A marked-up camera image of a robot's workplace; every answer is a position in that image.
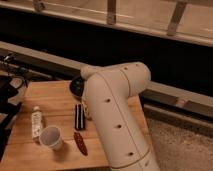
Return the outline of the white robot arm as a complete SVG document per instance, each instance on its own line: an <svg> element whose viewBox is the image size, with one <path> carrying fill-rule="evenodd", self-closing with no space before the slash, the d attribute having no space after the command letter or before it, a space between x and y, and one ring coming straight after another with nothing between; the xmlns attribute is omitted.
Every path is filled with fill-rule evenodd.
<svg viewBox="0 0 213 171"><path fill-rule="evenodd" d="M83 96L112 171L160 171L133 118L127 99L151 80L148 67L131 62L106 67L85 65Z"/></svg>

